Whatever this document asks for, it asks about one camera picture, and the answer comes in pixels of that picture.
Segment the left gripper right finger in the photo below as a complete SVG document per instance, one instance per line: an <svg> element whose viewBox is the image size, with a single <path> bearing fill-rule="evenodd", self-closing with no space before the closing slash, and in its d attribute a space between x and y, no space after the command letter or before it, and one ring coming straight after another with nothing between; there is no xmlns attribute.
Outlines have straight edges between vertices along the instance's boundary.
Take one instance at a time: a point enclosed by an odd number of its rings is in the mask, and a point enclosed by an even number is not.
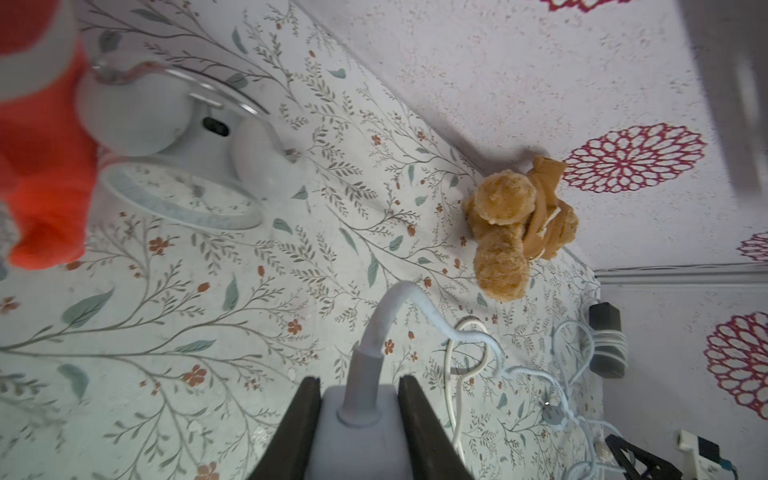
<svg viewBox="0 0 768 480"><path fill-rule="evenodd" d="M472 480L414 376L400 378L398 402L413 478Z"/></svg>

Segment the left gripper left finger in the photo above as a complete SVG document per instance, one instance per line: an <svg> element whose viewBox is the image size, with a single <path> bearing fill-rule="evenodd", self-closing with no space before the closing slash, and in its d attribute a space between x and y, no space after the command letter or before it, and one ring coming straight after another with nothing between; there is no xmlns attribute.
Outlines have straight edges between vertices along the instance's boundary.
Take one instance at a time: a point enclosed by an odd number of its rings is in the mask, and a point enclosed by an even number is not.
<svg viewBox="0 0 768 480"><path fill-rule="evenodd" d="M301 480L321 410L320 379L305 377L249 480Z"/></svg>

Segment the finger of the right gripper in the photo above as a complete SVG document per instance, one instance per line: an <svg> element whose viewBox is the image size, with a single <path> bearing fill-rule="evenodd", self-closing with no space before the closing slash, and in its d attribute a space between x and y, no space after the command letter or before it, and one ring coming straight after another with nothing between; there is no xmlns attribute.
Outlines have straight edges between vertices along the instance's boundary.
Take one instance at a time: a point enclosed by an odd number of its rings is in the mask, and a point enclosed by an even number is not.
<svg viewBox="0 0 768 480"><path fill-rule="evenodd" d="M681 480L682 472L672 463L611 434L605 442L622 473L629 480Z"/></svg>

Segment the blue power strip with cord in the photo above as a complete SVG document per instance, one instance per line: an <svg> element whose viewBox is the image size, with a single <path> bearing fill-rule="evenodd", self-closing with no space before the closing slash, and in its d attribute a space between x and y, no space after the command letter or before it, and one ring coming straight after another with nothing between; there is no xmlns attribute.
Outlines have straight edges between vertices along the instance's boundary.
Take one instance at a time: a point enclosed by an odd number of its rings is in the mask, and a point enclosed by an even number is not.
<svg viewBox="0 0 768 480"><path fill-rule="evenodd" d="M485 350L481 361L461 373L455 382L446 380L446 388L460 387L483 372L494 361L495 376L512 379L537 377L549 383L558 403L544 407L546 423L564 427L574 423L587 431L593 420L575 412L569 405L573 378L558 380L543 370L523 366L507 367L506 355L499 344L474 317L451 325L415 283L402 281L383 296L366 326L359 344L353 349L347 381L330 387L321 395L321 410L305 479L414 479L398 402L398 387L380 384L384 345L401 307L410 302L448 339L451 352L459 343L481 343ZM447 434L460 460L463 422L460 393L447 393Z"/></svg>

